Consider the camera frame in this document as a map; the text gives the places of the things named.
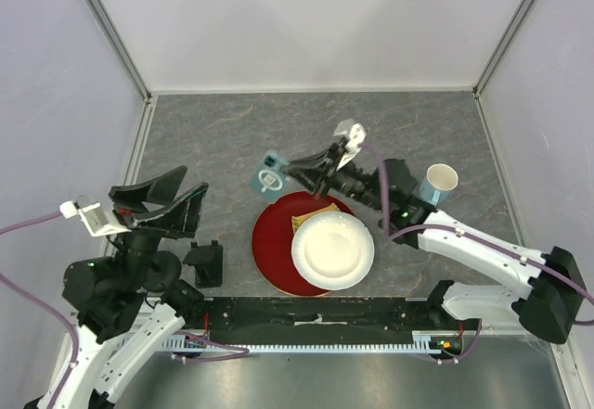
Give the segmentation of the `black folding phone stand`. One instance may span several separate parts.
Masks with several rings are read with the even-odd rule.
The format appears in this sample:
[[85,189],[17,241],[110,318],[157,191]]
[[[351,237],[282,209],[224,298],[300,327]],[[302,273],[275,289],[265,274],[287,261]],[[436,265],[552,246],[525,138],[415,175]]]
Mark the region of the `black folding phone stand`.
[[196,288],[219,288],[223,284],[224,247],[217,240],[208,245],[190,243],[190,250],[182,261],[194,268]]

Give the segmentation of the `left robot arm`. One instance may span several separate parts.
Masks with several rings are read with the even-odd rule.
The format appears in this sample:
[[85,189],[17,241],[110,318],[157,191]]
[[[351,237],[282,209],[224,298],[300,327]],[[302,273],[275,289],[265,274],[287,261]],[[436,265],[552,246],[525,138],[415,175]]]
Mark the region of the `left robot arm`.
[[91,236],[114,236],[111,256],[71,263],[63,299],[77,312],[71,356],[47,392],[30,408],[112,408],[131,378],[174,332],[202,321],[203,295],[181,279],[181,262],[159,245],[193,238],[208,184],[179,187],[184,165],[109,192],[105,210],[88,196],[62,203],[65,218],[80,217]]

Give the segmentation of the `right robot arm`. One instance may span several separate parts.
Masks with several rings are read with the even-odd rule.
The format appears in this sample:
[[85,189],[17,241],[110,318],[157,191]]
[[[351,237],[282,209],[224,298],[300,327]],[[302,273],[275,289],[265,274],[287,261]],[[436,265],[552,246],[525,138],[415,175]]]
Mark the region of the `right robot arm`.
[[314,196],[334,190],[380,211],[379,225],[393,242],[445,256],[496,281],[493,287],[440,281],[424,308],[431,326],[508,321],[546,342],[563,344],[581,325],[582,303],[593,297],[570,251],[529,249],[476,230],[417,196],[418,181],[404,160],[379,158],[376,170],[365,173],[344,162],[346,154],[343,143],[333,143],[281,171]]

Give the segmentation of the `black smartphone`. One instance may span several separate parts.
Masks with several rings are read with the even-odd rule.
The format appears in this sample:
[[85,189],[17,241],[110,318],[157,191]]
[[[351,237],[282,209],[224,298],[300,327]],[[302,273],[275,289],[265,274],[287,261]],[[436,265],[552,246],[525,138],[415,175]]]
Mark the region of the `black smartphone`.
[[268,202],[276,202],[286,193],[290,182],[282,171],[288,164],[277,152],[267,151],[249,182],[250,188]]

